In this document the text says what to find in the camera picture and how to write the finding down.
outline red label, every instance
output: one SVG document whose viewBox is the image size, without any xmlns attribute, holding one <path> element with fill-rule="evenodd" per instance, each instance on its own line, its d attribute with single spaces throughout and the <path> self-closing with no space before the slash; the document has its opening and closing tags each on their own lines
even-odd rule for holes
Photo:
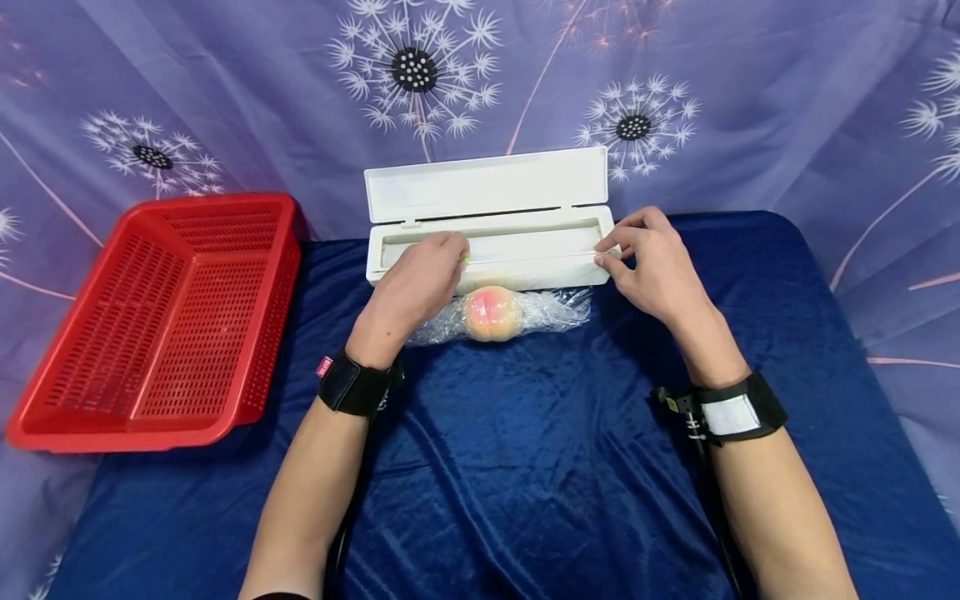
<svg viewBox="0 0 960 600">
<path fill-rule="evenodd" d="M 320 378 L 323 378 L 324 375 L 326 375 L 326 372 L 330 370 L 330 365 L 332 364 L 333 359 L 329 356 L 325 356 L 324 360 L 320 361 L 320 366 L 317 367 L 317 375 L 319 375 Z"/>
</svg>

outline blue velvet cloth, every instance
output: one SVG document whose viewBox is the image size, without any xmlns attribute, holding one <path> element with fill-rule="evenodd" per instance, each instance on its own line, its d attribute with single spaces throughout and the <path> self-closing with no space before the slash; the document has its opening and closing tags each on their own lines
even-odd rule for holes
<svg viewBox="0 0 960 600">
<path fill-rule="evenodd" d="M 960 541 L 802 236 L 770 213 L 676 224 L 790 413 L 861 597 L 955 597 Z M 317 363 L 371 292 L 365 243 L 304 249 L 263 420 L 211 447 L 107 456 L 49 598 L 235 596 Z M 406 352 L 345 597 L 732 598 L 677 423 L 645 400 L 685 384 L 679 354 L 611 285 L 592 310 L 562 334 Z"/>
</svg>

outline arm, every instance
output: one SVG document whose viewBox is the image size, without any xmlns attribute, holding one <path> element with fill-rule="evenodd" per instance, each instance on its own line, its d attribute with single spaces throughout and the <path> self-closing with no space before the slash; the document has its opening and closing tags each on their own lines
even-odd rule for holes
<svg viewBox="0 0 960 600">
<path fill-rule="evenodd" d="M 453 297 L 460 234 L 437 234 L 409 248 L 377 284 L 346 345 L 355 362 L 386 370 L 414 328 Z M 347 512 L 369 422 L 314 401 L 267 496 L 239 600 L 271 592 L 321 597 L 330 544 Z"/>
<path fill-rule="evenodd" d="M 637 308 L 669 327 L 695 384 L 720 389 L 750 374 L 680 234 L 659 209 L 631 215 L 597 250 L 615 245 L 636 255 L 636 269 L 606 253 L 598 254 L 598 264 Z M 728 443 L 712 454 L 737 545 L 762 597 L 856 598 L 827 509 L 786 430 Z"/>
<path fill-rule="evenodd" d="M 690 379 L 720 389 L 750 374 L 712 305 L 670 326 Z M 764 598 L 856 598 L 823 500 L 786 429 L 712 450 L 727 517 Z"/>
</svg>

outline box lid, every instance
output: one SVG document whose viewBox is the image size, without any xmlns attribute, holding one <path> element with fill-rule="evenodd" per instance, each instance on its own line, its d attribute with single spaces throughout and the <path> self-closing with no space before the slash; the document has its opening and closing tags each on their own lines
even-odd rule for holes
<svg viewBox="0 0 960 600">
<path fill-rule="evenodd" d="M 451 160 L 364 171 L 371 223 L 607 201 L 607 148 Z"/>
</svg>

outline red plastic basket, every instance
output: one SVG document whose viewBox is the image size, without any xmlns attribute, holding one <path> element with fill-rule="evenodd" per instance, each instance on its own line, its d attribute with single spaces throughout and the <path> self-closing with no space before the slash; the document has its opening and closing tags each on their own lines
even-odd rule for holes
<svg viewBox="0 0 960 600">
<path fill-rule="evenodd" d="M 295 209 L 235 194 L 128 211 L 7 422 L 10 443 L 165 450 L 259 419 L 300 264 Z"/>
</svg>

